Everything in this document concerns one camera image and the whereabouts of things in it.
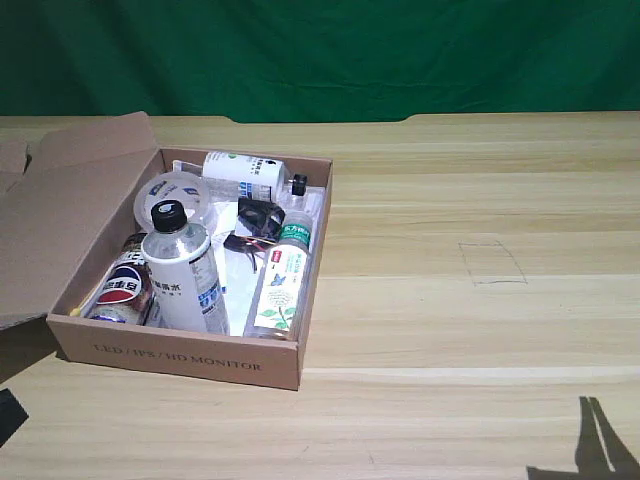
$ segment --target open cardboard box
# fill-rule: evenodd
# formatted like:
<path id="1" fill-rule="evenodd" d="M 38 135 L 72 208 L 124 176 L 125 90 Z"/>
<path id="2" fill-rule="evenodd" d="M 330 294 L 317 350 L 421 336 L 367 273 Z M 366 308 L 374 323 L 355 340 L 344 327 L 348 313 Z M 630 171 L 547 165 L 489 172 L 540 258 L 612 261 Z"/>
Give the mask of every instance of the open cardboard box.
<path id="1" fill-rule="evenodd" d="M 170 170 L 173 160 L 202 164 L 206 152 L 158 148 L 142 112 L 46 135 L 24 177 L 8 180 L 11 188 L 0 196 L 0 329 L 48 314 L 71 361 L 297 389 L 329 215 L 327 159 L 264 155 L 306 174 L 309 185 L 326 187 L 296 341 L 68 316 L 137 230 L 139 188 Z"/>

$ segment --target wood grain surface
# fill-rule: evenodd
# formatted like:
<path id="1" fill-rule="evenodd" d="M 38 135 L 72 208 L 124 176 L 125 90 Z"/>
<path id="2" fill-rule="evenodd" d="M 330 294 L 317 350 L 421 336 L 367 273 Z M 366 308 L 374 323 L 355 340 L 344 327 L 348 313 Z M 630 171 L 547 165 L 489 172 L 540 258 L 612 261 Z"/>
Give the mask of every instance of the wood grain surface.
<path id="1" fill-rule="evenodd" d="M 0 141 L 84 121 L 4 117 Z M 30 419 L 0 478 L 586 479 L 618 457 L 576 455 L 608 431 L 581 396 L 640 457 L 640 114 L 153 124 L 335 159 L 301 390 L 70 364 L 18 327 L 0 380 Z"/>

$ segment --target soda can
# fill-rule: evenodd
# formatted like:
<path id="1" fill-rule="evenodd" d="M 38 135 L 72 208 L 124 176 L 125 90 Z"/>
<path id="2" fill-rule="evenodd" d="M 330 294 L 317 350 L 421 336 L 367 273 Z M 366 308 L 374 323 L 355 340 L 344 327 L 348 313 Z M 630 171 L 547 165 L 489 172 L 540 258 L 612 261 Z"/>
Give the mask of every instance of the soda can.
<path id="1" fill-rule="evenodd" d="M 127 238 L 88 318 L 142 325 L 151 306 L 151 281 L 140 246 L 145 233 Z"/>

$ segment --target bottle with plant label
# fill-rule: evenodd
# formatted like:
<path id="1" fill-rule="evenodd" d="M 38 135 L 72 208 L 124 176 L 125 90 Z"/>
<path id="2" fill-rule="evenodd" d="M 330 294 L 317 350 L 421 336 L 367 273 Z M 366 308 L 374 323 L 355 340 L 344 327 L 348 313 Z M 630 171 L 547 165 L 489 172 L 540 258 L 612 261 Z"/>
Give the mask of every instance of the bottle with plant label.
<path id="1" fill-rule="evenodd" d="M 295 337 L 302 314 L 312 225 L 311 217 L 303 211 L 291 211 L 285 216 L 278 244 L 265 252 L 244 330 L 246 337 Z"/>
<path id="2" fill-rule="evenodd" d="M 154 231 L 142 241 L 142 255 L 160 313 L 168 328 L 229 334 L 216 262 L 207 230 L 187 222 L 177 200 L 151 209 Z"/>

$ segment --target green curtain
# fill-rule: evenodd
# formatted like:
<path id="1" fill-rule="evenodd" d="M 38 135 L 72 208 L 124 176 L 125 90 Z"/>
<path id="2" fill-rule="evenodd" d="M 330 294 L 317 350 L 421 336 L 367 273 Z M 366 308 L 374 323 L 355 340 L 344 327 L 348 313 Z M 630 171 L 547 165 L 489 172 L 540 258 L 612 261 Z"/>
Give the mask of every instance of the green curtain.
<path id="1" fill-rule="evenodd" d="M 640 109 L 640 0 L 0 0 L 0 114 Z"/>

